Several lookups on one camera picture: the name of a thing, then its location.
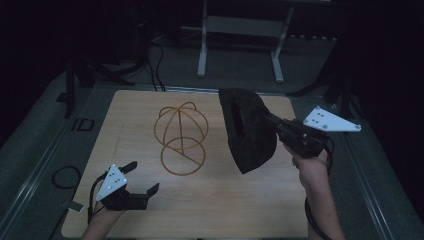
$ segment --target human arm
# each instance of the human arm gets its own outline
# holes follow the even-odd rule
[[[299,169],[300,183],[305,188],[315,222],[331,239],[345,239],[328,179],[328,153],[323,150],[318,157],[304,159],[287,146],[284,147],[293,156],[293,164]],[[322,239],[310,224],[308,236],[309,239]]]
[[[109,231],[125,211],[112,211],[104,208],[101,202],[96,202],[94,214],[81,236],[82,240],[105,239]]]

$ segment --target wooden table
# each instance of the wooden table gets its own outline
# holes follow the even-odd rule
[[[287,119],[295,117],[289,99],[262,98],[274,114]],[[163,146],[156,140],[153,129],[163,107],[178,107],[185,102],[196,104],[197,110],[207,118],[209,131],[202,142],[206,152],[204,165],[193,174],[177,176],[162,166],[160,154]],[[189,135],[190,129],[195,127],[183,123],[187,128],[184,134]],[[194,158],[201,157],[202,151],[193,154],[199,155]],[[273,158],[259,169],[241,174],[227,144],[217,94],[118,91],[74,201],[88,206],[89,191],[95,179],[111,164],[124,166],[132,161],[137,161],[138,167],[126,174],[128,191],[145,193],[156,183],[160,183],[160,188],[150,199],[147,210],[127,211],[111,230],[110,237],[307,236],[303,208],[305,193],[298,180],[298,171],[292,166],[291,156],[278,142]],[[86,211],[70,211],[62,234],[79,237],[86,225]]]

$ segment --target dark floor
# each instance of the dark floor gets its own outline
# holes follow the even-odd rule
[[[285,95],[312,83],[334,41],[290,38],[280,56],[285,81],[276,84],[267,46],[241,49],[211,42],[206,77],[198,78],[199,49],[187,41],[169,46],[156,39],[164,57],[160,79],[168,91],[208,91],[221,87],[244,87],[259,93]],[[161,49],[152,47],[153,66]],[[51,82],[27,118],[0,150],[2,216],[1,239],[63,239],[60,226],[65,209],[60,205],[72,198],[74,189],[52,184],[55,172],[64,166],[84,171],[91,149],[118,89],[154,90],[150,70],[125,76],[135,87],[124,87],[99,79],[93,89],[77,87],[77,108],[64,119],[65,105],[56,102],[65,89],[64,74]],[[326,87],[303,97],[291,98],[296,116],[304,118],[317,104],[338,112],[337,103],[321,100]],[[77,118],[95,121],[92,131],[72,131]],[[358,134],[331,134],[336,142],[331,183],[343,229],[348,239],[424,239],[424,228],[398,183],[386,156],[366,119]],[[75,172],[65,172],[66,185],[75,184]]]

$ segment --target dark background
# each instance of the dark background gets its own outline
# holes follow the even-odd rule
[[[154,19],[155,25],[176,41],[179,26],[200,26],[200,1],[137,3],[149,23]],[[102,62],[116,63],[129,57],[125,44],[117,37],[119,21],[110,20],[121,16],[111,16],[114,4],[116,1],[111,0],[0,1],[0,145],[19,126],[50,81],[65,70],[71,46],[79,46],[82,53]],[[375,0],[372,7],[353,9],[300,4],[289,30],[289,34],[307,38],[315,35],[339,39],[322,78],[340,72],[353,77],[353,93],[364,117],[372,125],[421,220],[423,5],[419,0]],[[220,6],[212,10],[225,13]],[[125,7],[121,10],[121,14],[126,14]],[[278,17],[272,7],[264,14]]]

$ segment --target white mounting plate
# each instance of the white mounting plate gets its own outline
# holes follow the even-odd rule
[[[112,164],[102,186],[100,187],[99,192],[97,193],[96,200],[102,200],[125,184],[127,184],[127,179],[125,178],[124,174],[122,174],[121,170],[119,170],[115,164]]]
[[[317,106],[303,120],[303,124],[324,132],[359,132],[361,125],[351,123]]]

